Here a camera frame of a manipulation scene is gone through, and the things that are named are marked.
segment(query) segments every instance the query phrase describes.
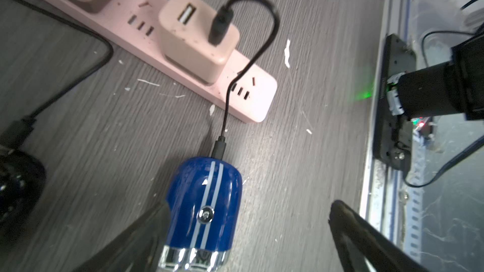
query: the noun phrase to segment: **white debris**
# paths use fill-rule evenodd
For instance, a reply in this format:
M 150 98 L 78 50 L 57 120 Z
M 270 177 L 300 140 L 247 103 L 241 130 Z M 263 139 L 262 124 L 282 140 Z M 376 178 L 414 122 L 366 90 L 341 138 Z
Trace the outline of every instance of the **white debris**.
M 286 64 L 287 68 L 290 68 L 289 65 L 289 45 L 291 44 L 291 40 L 287 40 L 286 48 L 284 49 L 284 63 Z
M 141 81 L 141 82 L 145 82 L 145 83 L 151 84 L 151 85 L 154 85 L 154 86 L 160 86 L 160 84 L 152 83 L 152 82 L 149 82 L 149 81 L 146 81 L 146 80 L 143 80 L 143 79 L 137 79 L 137 80 L 138 81 Z

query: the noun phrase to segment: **chrome base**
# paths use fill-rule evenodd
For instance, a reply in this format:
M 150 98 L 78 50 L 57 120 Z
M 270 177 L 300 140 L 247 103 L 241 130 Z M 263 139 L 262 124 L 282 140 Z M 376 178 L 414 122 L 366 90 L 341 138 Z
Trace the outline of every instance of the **chrome base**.
M 161 253 L 158 271 L 213 272 L 227 263 L 230 250 L 224 252 L 202 249 L 178 249 L 165 245 Z

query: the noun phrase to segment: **white stripe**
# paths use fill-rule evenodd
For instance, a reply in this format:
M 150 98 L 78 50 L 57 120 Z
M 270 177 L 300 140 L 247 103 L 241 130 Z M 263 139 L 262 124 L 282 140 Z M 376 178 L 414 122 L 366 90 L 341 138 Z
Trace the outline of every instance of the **white stripe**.
M 223 172 L 224 172 L 224 165 L 222 163 L 220 163 L 219 168 L 218 168 L 217 183 L 215 184 L 214 197 L 213 197 L 212 203 L 211 203 L 211 207 L 214 209 L 214 211 L 215 211 L 215 204 L 217 204 L 218 192 L 220 191 L 220 184 L 222 183 Z M 207 245 L 207 239 L 209 237 L 209 232 L 210 232 L 210 225 L 211 225 L 211 223 L 209 223 L 205 226 L 205 230 L 203 231 L 202 244 L 200 245 L 200 249 L 205 249 L 205 246 Z
M 212 199 L 212 208 L 215 209 L 215 204 L 217 203 L 218 192 L 220 190 L 220 184 L 222 183 L 222 173 L 224 172 L 224 165 L 220 163 L 218 168 L 217 184 L 215 184 L 214 198 Z
M 209 179 L 208 179 L 207 185 L 205 186 L 205 191 L 203 193 L 203 198 L 202 198 L 202 204 L 200 205 L 200 208 L 198 209 L 197 214 L 200 211 L 200 209 L 202 209 L 202 207 L 205 206 L 205 204 L 207 203 L 207 198 L 209 197 L 210 185 L 211 185 L 212 179 L 214 178 L 214 170 L 215 170 L 215 161 L 213 161 L 210 165 Z M 193 231 L 192 241 L 190 242 L 190 248 L 195 248 L 195 243 L 197 242 L 199 232 L 200 232 L 200 223 L 197 220 L 197 223 L 195 224 L 195 230 Z

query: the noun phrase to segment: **pink power strip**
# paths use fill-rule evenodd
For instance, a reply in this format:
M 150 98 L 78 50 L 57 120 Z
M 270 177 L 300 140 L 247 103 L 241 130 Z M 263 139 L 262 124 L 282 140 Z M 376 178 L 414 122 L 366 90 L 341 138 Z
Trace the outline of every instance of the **pink power strip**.
M 157 30 L 160 27 L 158 13 L 167 0 L 111 0 L 96 14 L 90 14 L 68 0 L 45 1 L 222 109 L 225 108 L 225 96 L 230 81 L 249 62 L 240 52 L 233 51 L 220 78 L 210 86 L 202 84 L 168 62 L 157 40 Z M 138 29 L 142 21 L 145 24 Z M 263 121 L 276 89 L 277 82 L 274 77 L 253 65 L 237 82 L 230 97 L 229 113 L 245 123 Z

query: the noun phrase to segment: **black cable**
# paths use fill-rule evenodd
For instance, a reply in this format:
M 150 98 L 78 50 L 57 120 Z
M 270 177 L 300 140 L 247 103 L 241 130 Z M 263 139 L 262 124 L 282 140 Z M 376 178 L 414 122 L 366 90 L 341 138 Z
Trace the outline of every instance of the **black cable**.
M 99 35 L 98 33 L 95 33 L 81 25 L 75 24 L 71 21 L 68 21 L 56 14 L 53 14 L 45 9 L 42 9 L 38 6 L 35 6 L 31 3 L 28 3 L 25 0 L 13 0 L 23 6 L 26 6 L 27 8 L 34 10 L 40 14 L 46 15 L 48 17 L 51 17 L 54 20 L 57 20 L 65 25 L 68 25 L 77 31 L 80 31 L 82 33 L 85 33 L 89 36 L 92 36 L 102 43 L 104 43 L 107 46 L 107 53 L 104 55 L 104 57 L 99 61 L 96 65 L 94 65 L 92 68 L 90 68 L 88 71 L 86 71 L 84 74 L 79 76 L 77 79 L 75 79 L 73 82 L 68 84 L 66 87 L 64 87 L 62 90 L 57 92 L 57 94 L 53 95 L 50 99 L 45 101 L 43 104 L 41 104 L 38 108 L 36 108 L 32 113 L 29 115 L 23 117 L 21 120 L 14 121 L 12 122 L 9 127 L 3 131 L 0 134 L 0 150 L 1 149 L 17 149 L 19 148 L 22 143 L 25 141 L 25 139 L 28 137 L 28 135 L 32 132 L 33 127 L 32 125 L 35 123 L 35 117 L 38 116 L 39 113 L 43 112 L 47 107 L 51 106 L 54 102 L 59 100 L 63 95 L 68 93 L 72 88 L 74 88 L 76 85 L 87 79 L 90 75 L 93 75 L 96 71 L 98 71 L 100 68 L 102 68 L 106 63 L 108 63 L 113 54 L 114 54 L 114 49 L 112 45 L 107 41 L 104 37 Z
M 240 2 L 240 1 L 254 1 L 254 2 L 262 4 L 264 7 L 266 7 L 269 10 L 271 16 L 273 17 L 274 25 L 273 25 L 273 29 L 272 29 L 269 37 L 267 38 L 266 42 L 260 47 L 260 49 L 256 52 L 254 57 L 252 57 L 252 59 L 249 61 L 249 63 L 247 63 L 245 68 L 241 72 L 239 72 L 238 75 L 228 85 L 227 95 L 226 95 L 226 99 L 225 99 L 224 122 L 222 124 L 222 131 L 220 133 L 221 137 L 224 136 L 225 128 L 227 127 L 229 99 L 230 99 L 230 92 L 232 90 L 232 87 L 235 85 L 235 83 L 237 83 L 237 81 L 239 81 L 240 78 L 242 78 L 245 75 L 245 73 L 247 73 L 249 71 L 251 66 L 257 61 L 257 59 L 259 59 L 259 57 L 262 56 L 264 51 L 266 51 L 269 48 L 269 46 L 274 41 L 274 39 L 277 35 L 277 32 L 279 31 L 279 25 L 280 25 L 279 13 L 277 12 L 275 6 L 269 0 L 229 0 L 229 1 L 227 1 L 227 4 L 225 4 L 225 8 L 230 9 L 230 7 L 233 4 Z
M 433 32 L 430 32 L 430 33 L 426 33 L 425 36 L 422 38 L 422 41 L 420 42 L 420 47 L 421 47 L 421 51 L 422 51 L 423 61 L 425 62 L 425 66 L 426 67 L 428 67 L 429 65 L 428 65 L 427 55 L 425 54 L 425 48 L 424 48 L 425 39 L 428 36 L 433 35 L 435 33 L 456 33 L 456 34 L 468 35 L 468 36 L 474 36 L 475 35 L 475 33 L 461 32 L 461 31 L 433 31 Z
M 446 171 L 454 167 L 455 165 L 459 164 L 462 162 L 464 159 L 466 159 L 468 156 L 471 154 L 475 153 L 477 150 L 479 150 L 481 147 L 484 146 L 484 136 L 481 136 L 479 139 L 477 139 L 475 142 L 470 144 L 467 148 L 465 148 L 462 152 L 460 152 L 458 155 L 450 159 L 447 163 L 442 166 L 439 171 L 435 174 L 435 176 L 427 183 L 422 184 L 422 185 L 414 185 L 410 184 L 407 182 L 406 177 L 403 177 L 404 183 L 412 188 L 422 188 L 425 186 L 428 186 L 438 180 Z
M 269 48 L 269 46 L 272 44 L 274 41 L 277 32 L 279 31 L 279 25 L 280 25 L 280 18 L 279 18 L 279 13 L 277 12 L 277 9 L 275 6 L 269 1 L 269 0 L 228 0 L 227 3 L 221 7 L 221 9 L 218 11 L 217 16 L 215 16 L 214 22 L 212 24 L 212 27 L 210 29 L 210 35 L 209 35 L 209 42 L 217 45 L 220 43 L 221 39 L 225 35 L 225 33 L 228 30 L 228 26 L 230 25 L 230 21 L 232 20 L 233 16 L 233 11 L 231 10 L 231 6 L 233 4 L 241 2 L 241 1 L 253 1 L 257 2 L 261 5 L 263 5 L 266 9 L 269 10 L 270 15 L 273 18 L 274 24 L 273 24 L 273 29 L 267 38 L 266 42 L 260 47 L 260 49 L 256 52 L 256 54 L 252 57 L 252 59 L 247 63 L 245 68 L 238 73 L 238 75 L 230 82 L 230 84 L 227 87 L 227 95 L 225 99 L 225 112 L 224 112 L 224 121 L 222 124 L 222 131 L 220 133 L 220 136 L 218 137 L 218 140 L 215 142 L 214 150 L 212 151 L 212 158 L 216 159 L 222 159 L 225 151 L 225 129 L 227 127 L 227 118 L 228 118 L 228 109 L 229 109 L 229 100 L 230 100 L 230 92 L 239 81 L 240 78 L 242 78 L 251 68 L 251 66 L 257 61 L 257 59 L 262 56 L 262 54 Z
M 38 108 L 36 108 L 31 114 L 27 115 L 25 118 L 26 119 L 35 119 L 36 116 L 38 116 L 38 114 L 40 114 L 41 112 L 43 112 L 47 107 L 49 107 L 50 105 L 52 105 L 52 103 L 56 102 L 57 100 L 59 100 L 63 95 L 65 95 L 66 93 L 68 93 L 72 88 L 74 88 L 76 85 L 78 85 L 79 83 L 81 83 L 82 81 L 84 81 L 85 79 L 87 79 L 90 75 L 94 74 L 96 71 L 98 71 L 100 68 L 102 68 L 106 63 L 108 63 L 113 54 L 114 54 L 114 49 L 112 47 L 112 45 L 109 43 L 108 40 L 106 40 L 104 37 L 102 37 L 100 34 L 98 33 L 95 33 L 81 25 L 78 25 L 78 24 L 75 24 L 71 21 L 68 21 L 56 14 L 53 14 L 47 10 L 44 10 L 38 6 L 35 6 L 31 3 L 28 3 L 27 1 L 25 0 L 13 0 L 17 3 L 20 3 L 21 5 L 23 6 L 26 6 L 28 7 L 29 9 L 31 10 L 34 10 L 36 12 L 39 12 L 40 14 L 43 14 L 43 15 L 46 15 L 46 16 L 49 16 L 65 25 L 68 25 L 82 33 L 85 33 L 89 36 L 92 36 L 96 39 L 98 39 L 99 41 L 101 41 L 102 43 L 104 43 L 106 46 L 107 46 L 107 53 L 105 54 L 105 56 L 102 58 L 102 60 L 100 62 L 98 62 L 96 65 L 94 65 L 91 69 L 89 69 L 87 72 L 85 72 L 84 74 L 82 74 L 79 78 L 75 79 L 73 82 L 71 82 L 70 84 L 68 84 L 66 87 L 64 87 L 61 91 L 59 91 L 57 94 L 55 94 L 54 96 L 52 96 L 49 100 L 45 101 L 42 105 L 40 105 Z

